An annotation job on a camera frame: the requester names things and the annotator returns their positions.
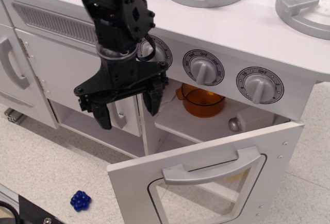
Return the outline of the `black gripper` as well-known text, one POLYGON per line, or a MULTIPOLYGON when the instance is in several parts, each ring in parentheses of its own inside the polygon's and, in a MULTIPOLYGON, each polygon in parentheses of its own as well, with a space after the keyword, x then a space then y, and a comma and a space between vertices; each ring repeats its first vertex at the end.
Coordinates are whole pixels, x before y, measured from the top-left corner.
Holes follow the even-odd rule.
POLYGON ((111 129, 108 103, 143 94, 145 107, 152 116, 160 108, 163 90, 168 85, 166 62, 139 61, 134 51, 128 54, 98 52, 99 71, 74 89, 80 108, 93 113, 102 129, 111 129))

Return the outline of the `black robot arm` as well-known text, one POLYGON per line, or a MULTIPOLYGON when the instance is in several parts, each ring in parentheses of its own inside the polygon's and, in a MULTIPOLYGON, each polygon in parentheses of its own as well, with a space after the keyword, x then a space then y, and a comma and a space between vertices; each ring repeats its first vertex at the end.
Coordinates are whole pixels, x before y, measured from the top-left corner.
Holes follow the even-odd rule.
POLYGON ((99 71, 77 86, 74 94, 83 111, 93 113, 103 129, 111 129, 109 103, 143 95, 151 115, 160 107, 163 90, 168 84, 166 62, 155 62, 155 51, 146 57, 138 55, 138 45, 154 41, 149 31, 155 27, 154 12, 146 0, 82 0, 94 22, 96 51, 101 60, 99 71))

